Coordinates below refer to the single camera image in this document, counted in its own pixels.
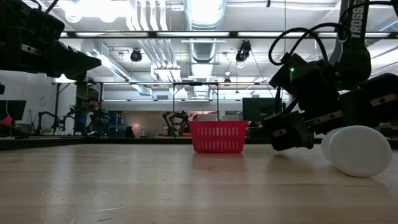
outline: red plastic basket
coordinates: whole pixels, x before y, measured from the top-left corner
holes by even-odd
[[[12,118],[7,115],[4,119],[0,120],[0,124],[11,125]]]
[[[247,121],[193,121],[189,123],[196,152],[241,153]]]

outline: person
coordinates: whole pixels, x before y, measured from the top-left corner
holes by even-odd
[[[96,98],[89,99],[88,107],[90,111],[93,112],[93,115],[90,117],[94,119],[91,130],[98,132],[100,136],[104,135],[107,133],[106,129],[108,128],[109,120],[111,119],[108,110],[101,107],[101,111],[99,112],[100,103]]]

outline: black cable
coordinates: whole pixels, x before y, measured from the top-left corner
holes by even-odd
[[[45,11],[45,13],[50,13],[50,11],[52,10],[52,8],[54,8],[54,6],[58,3],[58,0],[54,0],[51,5],[49,6],[49,8]]]
[[[268,85],[266,79],[265,79],[264,76],[262,75],[261,69],[260,69],[260,67],[259,67],[259,65],[258,65],[258,63],[257,63],[257,60],[256,60],[256,58],[255,58],[255,56],[254,56],[253,51],[250,50],[250,52],[251,52],[251,55],[253,56],[254,62],[256,63],[257,69],[258,69],[259,72],[260,72],[261,78],[262,78],[262,80],[264,81],[264,83],[266,84],[266,87],[268,88],[269,93],[271,94],[271,97],[274,97],[274,95],[272,94],[272,91],[271,91],[270,86]]]
[[[370,5],[374,5],[374,4],[385,5],[385,6],[393,6],[394,5],[392,3],[392,1],[391,2],[389,2],[389,1],[371,1],[371,2],[359,3],[354,6],[348,7],[346,10],[344,10],[344,12],[341,14],[338,22],[341,23],[344,20],[347,13],[352,11],[353,9],[355,9],[357,7],[370,6]]]
[[[283,114],[287,114],[287,113],[292,112],[292,110],[294,109],[294,107],[297,105],[298,102],[299,102],[298,99],[294,98],[294,99],[290,102],[290,104],[286,107],[286,110],[284,110],[282,113],[283,113]]]
[[[346,37],[345,39],[346,39],[346,40],[348,40],[348,39],[351,38],[351,31],[350,31],[349,27],[343,26],[343,25],[341,25],[341,24],[337,24],[337,23],[335,23],[335,22],[325,22],[325,23],[322,23],[322,24],[318,24],[318,25],[316,25],[316,26],[310,28],[309,30],[315,31],[315,30],[317,30],[317,29],[319,29],[319,28],[322,28],[322,27],[334,27],[334,28],[337,29],[338,33],[341,32],[341,31],[344,31],[344,32],[345,32],[345,34],[346,34],[346,35],[345,35],[345,37]],[[309,32],[307,31],[307,32],[305,32],[305,33],[299,38],[299,40],[298,40],[298,41],[295,43],[295,45],[293,46],[292,50],[290,50],[289,55],[292,55],[292,54],[294,53],[294,50],[297,48],[297,46],[299,46],[299,43],[300,43],[308,34],[309,34]],[[325,58],[325,56],[323,56],[323,54],[322,54],[322,57],[323,57],[323,59],[324,59],[325,62],[328,61],[328,59]]]
[[[323,43],[321,41],[321,38],[319,38],[319,36],[317,36],[316,33],[314,33],[314,31],[312,31],[310,29],[307,29],[307,28],[304,28],[304,27],[296,27],[296,28],[291,28],[291,29],[281,33],[275,39],[275,41],[272,43],[272,45],[271,45],[271,47],[269,48],[269,51],[268,51],[268,59],[269,59],[270,63],[272,63],[273,65],[277,65],[277,66],[283,65],[285,63],[284,60],[281,60],[281,62],[274,61],[274,59],[272,59],[272,51],[275,48],[275,46],[278,43],[278,41],[281,38],[283,38],[284,35],[289,34],[291,32],[305,32],[307,34],[310,34],[310,36],[312,36],[315,39],[315,41],[318,43],[319,48],[321,49],[321,52],[322,52],[323,59],[325,61],[328,61],[328,54],[326,53],[326,49],[325,49],[325,46],[323,45]]]
[[[30,0],[30,1],[32,1],[32,2],[34,2],[34,3],[36,3],[37,4],[37,9],[38,10],[42,10],[42,5],[41,4],[39,4],[36,0]]]

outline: fluorescent light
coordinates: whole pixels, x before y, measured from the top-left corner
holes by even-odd
[[[138,82],[137,84],[140,85],[173,85],[173,83],[168,83],[168,82],[152,82],[152,83],[143,83],[143,82]]]
[[[76,32],[78,37],[148,37],[147,32]]]
[[[238,82],[238,83],[236,83],[236,82],[228,82],[228,83],[225,83],[225,82],[222,82],[222,83],[219,83],[220,85],[262,85],[262,84],[264,84],[264,85],[266,85],[266,83],[254,83],[254,82]]]
[[[229,32],[202,32],[202,31],[187,31],[187,32],[158,32],[158,37],[227,37]]]
[[[334,32],[320,32],[318,34],[319,37],[336,37],[337,33]]]
[[[100,59],[102,62],[102,65],[104,65],[107,68],[112,68],[113,64],[112,62],[109,61],[109,59],[107,57],[105,57],[104,55],[98,54],[96,56],[96,58]]]
[[[238,32],[238,37],[278,37],[281,32]],[[304,32],[293,32],[286,34],[286,37],[301,37]]]
[[[120,82],[110,82],[110,83],[103,83],[104,85],[130,85],[130,83],[120,83]]]
[[[210,100],[184,100],[184,102],[209,102]]]
[[[238,32],[238,37],[278,37],[281,32]]]
[[[103,102],[127,102],[127,100],[103,100]]]
[[[225,44],[226,40],[181,40],[183,44]]]
[[[301,37],[303,35],[304,35],[304,32],[292,32],[292,33],[286,34],[285,36],[286,37]]]
[[[390,33],[388,32],[367,32],[365,33],[366,38],[371,38],[371,37],[388,37]]]
[[[388,37],[390,33],[388,32],[367,32],[365,33],[365,38],[383,38]],[[318,34],[319,37],[336,37],[337,33],[335,32],[320,32]]]

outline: cable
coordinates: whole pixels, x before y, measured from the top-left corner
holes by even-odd
[[[341,23],[349,11],[352,11],[353,9],[355,9],[357,7],[370,6],[373,4],[385,5],[385,6],[393,6],[394,5],[392,3],[392,1],[391,2],[389,2],[389,1],[371,1],[371,2],[359,3],[354,6],[348,7],[346,10],[344,10],[344,12],[341,14],[338,22]]]
[[[291,33],[291,32],[305,32],[306,35],[307,35],[307,34],[310,34],[310,35],[315,39],[315,41],[318,43],[319,48],[321,49],[321,52],[322,52],[323,59],[324,59],[325,61],[328,61],[328,55],[327,55],[327,53],[326,53],[325,46],[323,45],[323,42],[321,41],[321,39],[319,38],[319,36],[317,36],[316,33],[314,33],[314,31],[312,31],[312,30],[310,30],[310,29],[307,29],[307,28],[304,28],[304,27],[296,27],[296,28],[291,28],[291,29],[289,29],[289,30],[287,30],[287,31],[285,31],[285,32],[283,32],[283,33],[281,33],[281,34],[275,39],[275,41],[272,43],[272,45],[271,45],[271,47],[269,48],[269,51],[268,51],[268,59],[269,59],[270,63],[272,63],[273,65],[277,65],[277,66],[283,65],[283,64],[285,63],[284,58],[282,58],[281,62],[276,62],[276,61],[274,61],[274,59],[272,59],[272,51],[273,51],[273,49],[275,48],[275,46],[276,46],[276,44],[278,43],[278,41],[279,41],[281,38],[283,38],[284,35],[289,34],[289,33]]]
[[[262,75],[261,69],[260,69],[259,65],[257,64],[257,60],[256,60],[256,58],[254,57],[253,51],[250,50],[250,52],[251,52],[251,55],[253,56],[254,62],[256,63],[257,69],[259,70],[260,75],[261,75],[262,79],[264,80],[264,83],[266,84],[266,87],[267,87],[268,90],[269,90],[269,93],[271,94],[272,97],[274,97],[274,95],[273,95],[272,92],[271,92],[271,89],[269,88],[268,83],[266,82],[266,79],[265,79],[264,76]]]
[[[6,101],[6,113],[7,113],[7,116],[9,115],[8,114],[8,100]]]
[[[37,9],[38,10],[40,10],[40,11],[42,10],[42,5],[40,3],[38,3],[36,0],[30,0],[30,1],[32,1],[32,2],[37,4]]]
[[[338,33],[339,33],[339,31],[340,31],[340,32],[341,32],[341,31],[345,31],[345,34],[346,34],[345,40],[348,40],[348,39],[351,38],[351,31],[350,31],[350,29],[349,29],[348,27],[346,27],[346,26],[343,26],[343,25],[341,25],[341,24],[337,24],[337,23],[335,23],[335,22],[325,22],[325,23],[322,23],[322,24],[318,24],[318,25],[316,25],[316,26],[310,28],[309,30],[310,30],[310,31],[315,31],[315,30],[317,30],[317,29],[319,29],[319,28],[322,28],[322,27],[334,27],[334,28],[337,29]],[[292,50],[290,50],[289,55],[292,55],[292,54],[293,54],[294,50],[299,46],[299,43],[300,43],[308,34],[309,34],[309,32],[307,31],[307,32],[305,32],[305,33],[299,38],[299,40],[298,40],[298,41],[295,43],[295,45],[293,46]],[[326,62],[328,61],[327,55],[326,55],[326,57],[325,57],[325,56],[323,55],[323,53],[322,53],[322,57],[323,57],[324,61],[326,61]]]
[[[58,3],[58,0],[54,0],[51,5],[49,6],[49,8],[45,11],[45,13],[50,13],[50,11],[52,10],[52,8],[54,8],[54,6]]]

